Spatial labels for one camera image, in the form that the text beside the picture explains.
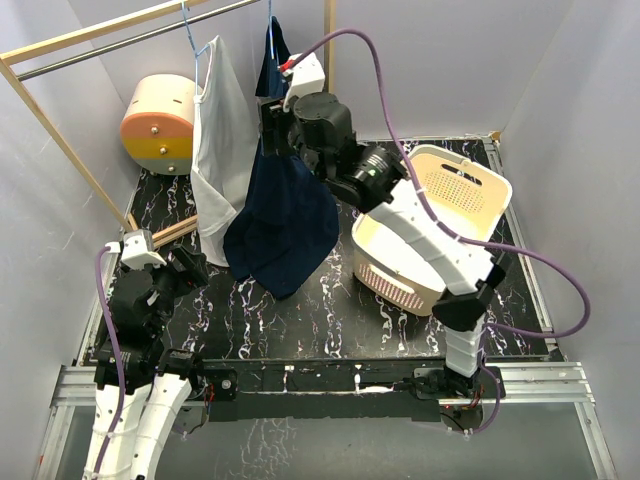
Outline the navy blue t shirt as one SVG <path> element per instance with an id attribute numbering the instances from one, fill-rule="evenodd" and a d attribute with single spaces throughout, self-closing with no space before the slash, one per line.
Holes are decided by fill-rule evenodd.
<path id="1" fill-rule="evenodd" d="M 253 278 L 276 299 L 296 293 L 339 238 L 334 197 L 296 155 L 256 147 L 244 208 L 223 249 L 234 279 Z"/>

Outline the blue wire hanger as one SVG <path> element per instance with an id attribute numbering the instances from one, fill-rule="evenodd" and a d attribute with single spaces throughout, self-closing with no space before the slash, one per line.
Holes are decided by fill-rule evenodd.
<path id="1" fill-rule="evenodd" d="M 192 31 L 190 28 L 190 24 L 189 24 L 189 18 L 187 15 L 188 11 L 189 11 L 189 8 L 186 6 L 186 2 L 182 1 L 181 12 L 183 17 L 183 23 L 186 28 L 188 41 L 194 56 L 194 84 L 195 84 L 194 93 L 197 96 L 202 96 L 205 93 L 209 80 L 208 80 L 208 74 L 206 74 L 204 78 L 204 84 L 203 85 L 200 84 L 199 66 L 204 65 L 205 61 L 210 59 L 210 45 L 206 44 L 202 48 L 198 48 L 196 46 Z"/>
<path id="2" fill-rule="evenodd" d="M 275 43 L 274 35 L 274 15 L 273 15 L 273 1 L 267 0 L 267 34 L 269 40 L 269 52 L 272 60 L 277 61 L 278 53 Z"/>

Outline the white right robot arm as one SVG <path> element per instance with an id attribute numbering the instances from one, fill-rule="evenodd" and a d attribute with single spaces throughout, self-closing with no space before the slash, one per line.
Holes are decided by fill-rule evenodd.
<path id="1" fill-rule="evenodd" d="M 389 228 L 438 273 L 445 288 L 433 314 L 445 328 L 445 365 L 417 385 L 460 397 L 475 394 L 482 382 L 485 314 L 505 277 L 505 261 L 443 231 L 421 205 L 409 164 L 387 149 L 358 142 L 351 112 L 335 95 L 317 92 L 290 104 L 267 98 L 259 117 L 265 154 L 299 156 L 339 200 Z"/>

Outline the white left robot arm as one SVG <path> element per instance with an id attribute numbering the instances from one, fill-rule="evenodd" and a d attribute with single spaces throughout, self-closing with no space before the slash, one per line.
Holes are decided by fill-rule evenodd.
<path id="1" fill-rule="evenodd" d="M 206 258 L 182 246 L 160 265 L 126 268 L 99 295 L 107 337 L 95 358 L 95 417 L 86 479 L 152 479 L 176 417 L 200 396 L 207 376 L 198 356 L 168 349 L 163 336 L 178 298 L 208 283 Z"/>

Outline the white t shirt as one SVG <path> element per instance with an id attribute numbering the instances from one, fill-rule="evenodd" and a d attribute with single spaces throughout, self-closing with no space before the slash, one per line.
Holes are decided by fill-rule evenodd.
<path id="1" fill-rule="evenodd" d="M 194 96 L 190 181 L 201 251 L 208 262 L 229 265 L 224 237 L 245 206 L 258 127 L 221 37 L 208 43 L 204 89 Z"/>

